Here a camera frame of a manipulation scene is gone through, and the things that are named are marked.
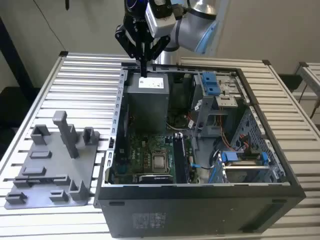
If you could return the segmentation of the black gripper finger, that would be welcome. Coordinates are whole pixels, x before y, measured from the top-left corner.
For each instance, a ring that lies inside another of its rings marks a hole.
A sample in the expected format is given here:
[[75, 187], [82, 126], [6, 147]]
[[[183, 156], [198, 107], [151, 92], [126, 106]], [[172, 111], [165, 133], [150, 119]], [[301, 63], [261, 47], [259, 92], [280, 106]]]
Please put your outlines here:
[[128, 38], [126, 34], [125, 26], [118, 25], [115, 30], [114, 34], [116, 40], [119, 42], [119, 44], [122, 46], [122, 48], [125, 50], [127, 55], [130, 58], [135, 58], [139, 61], [140, 65], [140, 75], [142, 77], [145, 76], [145, 58], [144, 58], [144, 52], [142, 49], [142, 44], [137, 41], [135, 44], [133, 44], [130, 39]]
[[162, 36], [156, 42], [155, 45], [151, 47], [151, 41], [146, 41], [144, 43], [144, 76], [147, 76], [147, 63], [151, 60], [155, 60], [160, 53], [166, 48], [169, 44], [171, 37], [169, 35]]

